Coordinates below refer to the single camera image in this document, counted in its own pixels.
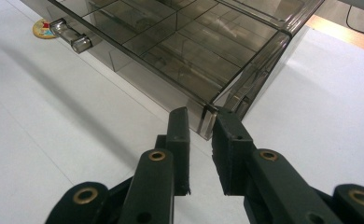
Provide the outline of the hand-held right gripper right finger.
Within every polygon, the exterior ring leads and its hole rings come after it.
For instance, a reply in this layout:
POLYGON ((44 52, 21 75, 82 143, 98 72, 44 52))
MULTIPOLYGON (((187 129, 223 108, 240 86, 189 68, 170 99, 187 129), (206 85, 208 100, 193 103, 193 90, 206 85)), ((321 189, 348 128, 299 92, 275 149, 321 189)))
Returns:
POLYGON ((218 108, 212 134, 213 162, 225 195, 244 196, 247 170, 245 161, 255 149, 253 139, 238 116, 218 108))

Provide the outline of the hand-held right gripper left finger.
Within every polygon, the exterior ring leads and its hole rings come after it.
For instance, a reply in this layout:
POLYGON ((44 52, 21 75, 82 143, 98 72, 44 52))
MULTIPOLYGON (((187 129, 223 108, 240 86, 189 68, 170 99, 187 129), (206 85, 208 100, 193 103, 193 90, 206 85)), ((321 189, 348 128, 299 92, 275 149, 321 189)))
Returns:
POLYGON ((170 112, 167 134, 157 136, 155 148, 167 149, 174 156, 175 196, 190 194, 190 132, 189 115, 186 107, 179 107, 170 112))

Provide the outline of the smoky transparent drawer box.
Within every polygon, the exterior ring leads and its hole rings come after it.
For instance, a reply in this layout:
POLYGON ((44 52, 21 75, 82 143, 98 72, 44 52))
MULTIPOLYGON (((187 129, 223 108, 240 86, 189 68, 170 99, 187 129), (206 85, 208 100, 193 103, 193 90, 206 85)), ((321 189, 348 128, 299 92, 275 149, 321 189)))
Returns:
POLYGON ((222 0, 260 24, 273 28, 275 34, 243 67, 231 86, 224 107, 242 119, 259 92, 264 88, 289 43, 302 26, 314 15, 324 0, 222 0))

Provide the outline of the round gold badge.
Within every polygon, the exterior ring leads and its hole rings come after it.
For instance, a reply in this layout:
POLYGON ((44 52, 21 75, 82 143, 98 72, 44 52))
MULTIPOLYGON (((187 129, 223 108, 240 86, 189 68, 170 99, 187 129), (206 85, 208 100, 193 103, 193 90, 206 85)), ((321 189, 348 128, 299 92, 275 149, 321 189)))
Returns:
POLYGON ((49 22, 45 19, 40 19, 35 22, 32 28, 34 36, 41 39, 53 39, 56 35, 50 30, 49 22))

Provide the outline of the wooden table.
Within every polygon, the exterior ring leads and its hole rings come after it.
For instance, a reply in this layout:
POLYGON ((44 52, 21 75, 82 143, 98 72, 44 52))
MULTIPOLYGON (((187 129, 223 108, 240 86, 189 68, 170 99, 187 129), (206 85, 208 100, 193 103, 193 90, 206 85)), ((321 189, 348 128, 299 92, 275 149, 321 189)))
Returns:
POLYGON ((343 42, 355 45, 364 49, 364 34, 361 34, 352 29, 346 28, 332 21, 328 21, 319 16, 312 16, 306 25, 310 28, 322 32, 326 35, 335 37, 343 42))

